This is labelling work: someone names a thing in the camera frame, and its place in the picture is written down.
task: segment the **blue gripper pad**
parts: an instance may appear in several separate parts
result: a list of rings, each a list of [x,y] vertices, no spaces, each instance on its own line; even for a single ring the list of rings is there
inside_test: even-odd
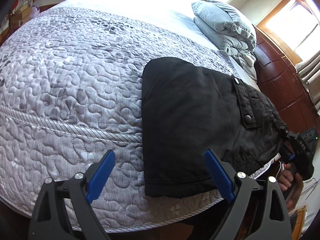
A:
[[[231,203],[235,198],[233,183],[211,150],[204,153],[204,161],[221,196]]]
[[[108,156],[100,164],[99,168],[92,176],[88,183],[87,201],[91,204],[92,201],[98,199],[104,185],[106,184],[113,167],[116,165],[116,156],[114,151],[110,151]]]

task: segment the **metal snap button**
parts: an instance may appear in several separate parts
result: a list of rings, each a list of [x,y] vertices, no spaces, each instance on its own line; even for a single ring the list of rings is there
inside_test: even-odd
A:
[[[251,123],[251,116],[247,114],[247,115],[244,117],[244,120],[245,120],[245,122],[246,122],[247,124],[250,124],[250,123]]]

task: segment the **wooden headboard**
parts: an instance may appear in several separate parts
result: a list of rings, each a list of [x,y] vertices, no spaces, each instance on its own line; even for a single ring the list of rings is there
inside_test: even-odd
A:
[[[320,117],[302,85],[297,71],[283,52],[258,28],[255,69],[258,86],[270,98],[281,118],[295,133],[316,126]]]

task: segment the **gray pillow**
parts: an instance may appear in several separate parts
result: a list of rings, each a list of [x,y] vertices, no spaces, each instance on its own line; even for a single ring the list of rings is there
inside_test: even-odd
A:
[[[201,0],[192,3],[196,16],[200,17],[207,25],[218,33],[228,36],[241,36],[248,44],[251,51],[257,44],[257,35],[249,19],[233,6],[213,1]]]

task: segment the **human hand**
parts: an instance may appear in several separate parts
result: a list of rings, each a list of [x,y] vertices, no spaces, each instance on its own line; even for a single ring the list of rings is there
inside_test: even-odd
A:
[[[290,172],[290,168],[291,164],[287,164],[282,173],[280,173],[277,177],[279,187],[282,191],[286,191],[292,187],[293,174]],[[293,189],[294,192],[290,200],[287,202],[287,209],[289,213],[295,209],[303,190],[303,180],[299,173],[295,174],[295,182],[297,186],[295,189]]]

